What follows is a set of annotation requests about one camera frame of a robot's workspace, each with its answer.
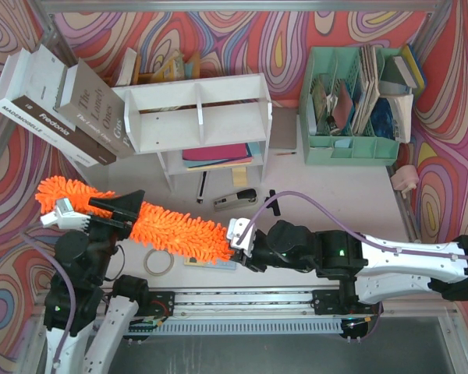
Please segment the yellow grey calculator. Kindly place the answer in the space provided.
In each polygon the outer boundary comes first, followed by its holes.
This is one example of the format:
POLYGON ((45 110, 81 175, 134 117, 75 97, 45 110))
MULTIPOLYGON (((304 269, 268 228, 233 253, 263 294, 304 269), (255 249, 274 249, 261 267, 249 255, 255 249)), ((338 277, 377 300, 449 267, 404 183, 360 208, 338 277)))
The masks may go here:
POLYGON ((236 264, 231 261, 227 261, 227 262, 218 261, 217 263, 211 263, 211 262, 202 262, 193 257, 185 258, 184 265, 216 269, 216 270, 235 270, 236 269, 236 264))

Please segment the white wooden bookshelf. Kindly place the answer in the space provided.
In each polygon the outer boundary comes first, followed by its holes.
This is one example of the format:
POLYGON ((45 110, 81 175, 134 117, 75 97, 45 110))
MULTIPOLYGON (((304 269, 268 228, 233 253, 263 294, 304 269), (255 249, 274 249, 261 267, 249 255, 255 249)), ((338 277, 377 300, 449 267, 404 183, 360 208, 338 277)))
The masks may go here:
POLYGON ((249 163, 266 175, 272 100, 264 74, 247 74, 119 86, 126 134, 136 154, 158 156, 168 187, 189 173, 182 151, 237 143, 257 143, 249 163))

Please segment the large white brown book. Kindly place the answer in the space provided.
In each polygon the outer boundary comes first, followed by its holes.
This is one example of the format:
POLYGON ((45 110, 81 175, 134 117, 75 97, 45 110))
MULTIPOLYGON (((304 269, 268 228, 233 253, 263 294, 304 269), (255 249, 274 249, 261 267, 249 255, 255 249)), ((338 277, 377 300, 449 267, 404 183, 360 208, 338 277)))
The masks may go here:
POLYGON ((0 76, 0 113, 85 167, 116 156, 56 110, 67 67, 45 46, 10 55, 0 76))

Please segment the mint green desk organizer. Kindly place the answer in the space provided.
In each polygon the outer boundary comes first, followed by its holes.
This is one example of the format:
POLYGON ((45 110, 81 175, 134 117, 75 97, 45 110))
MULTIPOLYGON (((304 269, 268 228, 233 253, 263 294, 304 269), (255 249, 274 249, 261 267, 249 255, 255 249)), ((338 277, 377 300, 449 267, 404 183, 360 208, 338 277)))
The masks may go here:
POLYGON ((381 54, 367 48, 312 47, 300 91, 303 159, 308 165, 390 166, 399 143, 376 136, 367 114, 381 54))

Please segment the orange chenille duster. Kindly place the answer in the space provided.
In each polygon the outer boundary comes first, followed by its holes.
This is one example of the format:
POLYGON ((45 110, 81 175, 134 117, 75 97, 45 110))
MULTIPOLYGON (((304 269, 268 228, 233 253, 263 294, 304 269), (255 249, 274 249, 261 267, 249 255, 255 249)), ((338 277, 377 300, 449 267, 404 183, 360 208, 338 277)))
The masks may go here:
MULTIPOLYGON (((40 182, 35 199, 41 205, 43 214, 54 210, 57 199, 67 198, 77 213, 93 213, 97 217, 109 218, 107 210, 90 206, 89 200, 107 200, 116 196, 113 191, 101 192, 76 179, 53 176, 40 182)), ((229 261, 234 254, 226 234, 227 229, 221 224, 142 202, 129 238, 156 250, 216 263, 229 261)))

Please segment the stack of coloured paper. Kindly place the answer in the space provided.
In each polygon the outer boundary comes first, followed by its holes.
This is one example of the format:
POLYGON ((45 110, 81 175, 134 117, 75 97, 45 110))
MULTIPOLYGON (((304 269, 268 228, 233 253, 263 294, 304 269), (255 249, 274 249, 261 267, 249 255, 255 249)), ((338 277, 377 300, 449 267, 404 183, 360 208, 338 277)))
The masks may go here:
POLYGON ((181 152, 183 165, 188 170, 249 164, 255 157, 260 155, 258 142, 202 147, 181 152))

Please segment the grey Lonely Ones book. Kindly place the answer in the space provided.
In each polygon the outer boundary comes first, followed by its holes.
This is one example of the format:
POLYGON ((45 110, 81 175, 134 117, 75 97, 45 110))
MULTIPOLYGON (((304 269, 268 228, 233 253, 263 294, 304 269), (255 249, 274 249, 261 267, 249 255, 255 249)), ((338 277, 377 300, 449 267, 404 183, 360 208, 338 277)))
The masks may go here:
POLYGON ((134 155, 124 100, 83 60, 66 71, 57 111, 118 158, 134 155))

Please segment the roll of tape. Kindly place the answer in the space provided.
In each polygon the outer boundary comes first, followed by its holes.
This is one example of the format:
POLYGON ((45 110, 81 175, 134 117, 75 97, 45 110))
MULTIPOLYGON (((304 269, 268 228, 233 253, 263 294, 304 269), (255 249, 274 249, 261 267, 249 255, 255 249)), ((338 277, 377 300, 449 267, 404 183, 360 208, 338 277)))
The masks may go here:
POLYGON ((151 249, 144 257, 144 270, 152 277, 166 275, 175 265, 175 258, 166 251, 151 249))

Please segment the small red pencil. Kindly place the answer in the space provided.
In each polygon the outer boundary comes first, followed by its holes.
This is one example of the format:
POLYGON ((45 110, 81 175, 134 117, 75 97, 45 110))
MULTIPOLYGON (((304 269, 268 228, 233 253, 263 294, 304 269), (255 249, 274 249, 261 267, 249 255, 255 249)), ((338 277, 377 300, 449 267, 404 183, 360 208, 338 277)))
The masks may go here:
POLYGON ((280 157, 280 156, 288 156, 288 155, 295 155, 295 154, 297 154, 296 151, 291 151, 291 152, 280 152, 280 153, 276 153, 275 156, 280 157))

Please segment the grey black stapler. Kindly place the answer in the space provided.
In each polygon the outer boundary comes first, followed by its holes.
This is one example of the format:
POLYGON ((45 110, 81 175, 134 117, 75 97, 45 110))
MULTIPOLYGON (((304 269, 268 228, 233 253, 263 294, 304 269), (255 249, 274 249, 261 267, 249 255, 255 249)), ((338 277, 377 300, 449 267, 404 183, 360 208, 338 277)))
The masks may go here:
POLYGON ((237 209, 253 206, 258 201, 255 189, 244 189, 232 194, 219 197, 213 202, 214 211, 237 209))

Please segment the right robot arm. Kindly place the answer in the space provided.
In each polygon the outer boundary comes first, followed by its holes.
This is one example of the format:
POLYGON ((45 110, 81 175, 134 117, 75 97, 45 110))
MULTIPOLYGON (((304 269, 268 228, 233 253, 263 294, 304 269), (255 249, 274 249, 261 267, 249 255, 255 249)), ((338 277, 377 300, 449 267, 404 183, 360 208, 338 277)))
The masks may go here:
POLYGON ((230 220, 226 238, 232 261, 253 272, 274 267, 338 281, 339 312, 416 293, 468 301, 468 235, 427 245, 341 230, 312 232, 284 220, 264 233, 240 218, 230 220))

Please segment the books behind shelf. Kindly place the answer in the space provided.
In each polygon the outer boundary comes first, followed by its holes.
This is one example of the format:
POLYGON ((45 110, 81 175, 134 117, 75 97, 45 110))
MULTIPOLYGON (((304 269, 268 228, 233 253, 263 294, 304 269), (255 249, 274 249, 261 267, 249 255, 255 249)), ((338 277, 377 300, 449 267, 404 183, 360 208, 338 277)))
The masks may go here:
POLYGON ((200 78, 199 52, 194 52, 185 60, 183 53, 174 50, 168 58, 158 63, 153 72, 142 71, 141 65, 142 56, 132 48, 127 48, 117 68, 111 76, 104 78, 104 81, 114 87, 200 78))

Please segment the grey notebook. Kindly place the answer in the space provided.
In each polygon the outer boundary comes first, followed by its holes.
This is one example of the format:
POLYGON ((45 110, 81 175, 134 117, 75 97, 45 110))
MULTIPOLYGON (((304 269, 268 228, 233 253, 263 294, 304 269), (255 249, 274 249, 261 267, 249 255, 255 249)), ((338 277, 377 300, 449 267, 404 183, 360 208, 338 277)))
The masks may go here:
POLYGON ((296 149, 296 116, 295 108, 273 108, 270 149, 296 149))

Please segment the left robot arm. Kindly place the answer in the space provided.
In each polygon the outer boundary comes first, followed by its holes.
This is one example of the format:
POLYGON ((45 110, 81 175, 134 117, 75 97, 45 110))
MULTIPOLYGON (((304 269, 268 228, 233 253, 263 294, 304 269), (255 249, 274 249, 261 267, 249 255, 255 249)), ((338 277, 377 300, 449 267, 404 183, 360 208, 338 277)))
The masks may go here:
POLYGON ((55 275, 44 300, 47 373, 106 373, 130 320, 149 302, 146 280, 118 277, 94 346, 87 347, 105 294, 101 286, 111 257, 118 242, 129 237, 143 201, 142 190, 115 198, 91 197, 91 209, 108 213, 103 218, 78 213, 69 198, 61 198, 52 212, 41 216, 44 227, 55 225, 65 230, 55 244, 55 275))

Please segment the black T-shaped clip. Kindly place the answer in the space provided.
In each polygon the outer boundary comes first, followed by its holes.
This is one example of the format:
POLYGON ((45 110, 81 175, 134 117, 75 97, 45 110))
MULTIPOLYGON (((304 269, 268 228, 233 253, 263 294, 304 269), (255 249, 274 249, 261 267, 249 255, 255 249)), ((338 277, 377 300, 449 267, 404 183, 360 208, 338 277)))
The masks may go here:
MULTIPOLYGON (((274 189, 270 189, 269 190, 269 196, 267 196, 265 198, 265 202, 267 202, 272 196, 274 196, 276 194, 275 190, 274 189)), ((279 205, 278 205, 278 201, 276 199, 274 199, 273 201, 271 201, 267 206, 266 206, 267 209, 272 209, 272 212, 273 214, 276 216, 276 217, 279 217, 281 215, 281 211, 280 211, 280 208, 279 208, 279 205)))

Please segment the pink piggy figurine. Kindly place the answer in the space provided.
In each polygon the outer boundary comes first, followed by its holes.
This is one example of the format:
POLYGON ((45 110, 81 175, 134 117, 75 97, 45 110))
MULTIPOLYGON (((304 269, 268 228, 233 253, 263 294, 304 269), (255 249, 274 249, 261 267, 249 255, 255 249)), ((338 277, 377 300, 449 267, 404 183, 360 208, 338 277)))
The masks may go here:
POLYGON ((404 165, 400 167, 391 177, 392 187, 395 191, 401 193, 405 199, 408 193, 417 188, 419 176, 417 169, 413 165, 404 165))

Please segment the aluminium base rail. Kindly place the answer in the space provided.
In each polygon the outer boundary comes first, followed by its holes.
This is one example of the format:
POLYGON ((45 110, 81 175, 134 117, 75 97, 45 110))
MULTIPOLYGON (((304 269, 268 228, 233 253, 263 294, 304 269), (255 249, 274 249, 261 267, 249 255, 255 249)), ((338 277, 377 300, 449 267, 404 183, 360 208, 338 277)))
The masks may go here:
MULTIPOLYGON (((90 333, 98 333, 110 296, 97 308, 90 333)), ((450 319, 452 302, 411 295, 366 305, 344 313, 335 307, 337 288, 149 288, 149 302, 130 320, 123 337, 145 340, 151 335, 330 333, 361 341, 387 318, 450 319)))

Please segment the books in organizer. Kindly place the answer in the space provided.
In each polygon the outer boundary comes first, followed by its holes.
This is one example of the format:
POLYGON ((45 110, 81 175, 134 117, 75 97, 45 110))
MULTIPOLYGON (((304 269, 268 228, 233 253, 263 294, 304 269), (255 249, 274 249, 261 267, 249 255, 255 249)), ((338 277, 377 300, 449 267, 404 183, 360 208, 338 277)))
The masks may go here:
POLYGON ((357 48, 367 48, 370 57, 381 54, 382 70, 367 68, 372 79, 372 89, 367 101, 367 114, 376 136, 394 139, 398 143, 411 140, 411 111, 415 101, 426 88, 426 77, 410 44, 399 50, 390 51, 375 45, 365 44, 357 48))

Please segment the white utility knife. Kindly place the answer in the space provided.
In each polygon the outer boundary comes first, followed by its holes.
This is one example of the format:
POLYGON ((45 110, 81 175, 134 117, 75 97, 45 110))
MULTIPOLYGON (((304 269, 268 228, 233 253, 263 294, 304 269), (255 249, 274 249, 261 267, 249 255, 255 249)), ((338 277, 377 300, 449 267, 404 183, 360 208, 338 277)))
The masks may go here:
POLYGON ((199 204, 202 204, 204 201, 204 194, 206 190, 207 179, 208 179, 208 172, 203 171, 200 176, 200 182, 198 185, 197 198, 196 198, 196 201, 199 204))

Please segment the yellow sticky note pad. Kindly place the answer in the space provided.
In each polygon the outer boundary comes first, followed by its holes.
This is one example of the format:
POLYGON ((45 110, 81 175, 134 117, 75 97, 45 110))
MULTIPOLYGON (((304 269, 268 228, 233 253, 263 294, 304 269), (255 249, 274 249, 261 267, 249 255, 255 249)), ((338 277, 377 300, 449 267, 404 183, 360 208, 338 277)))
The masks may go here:
POLYGON ((248 186, 248 177, 246 168, 232 169, 232 183, 235 187, 248 186))

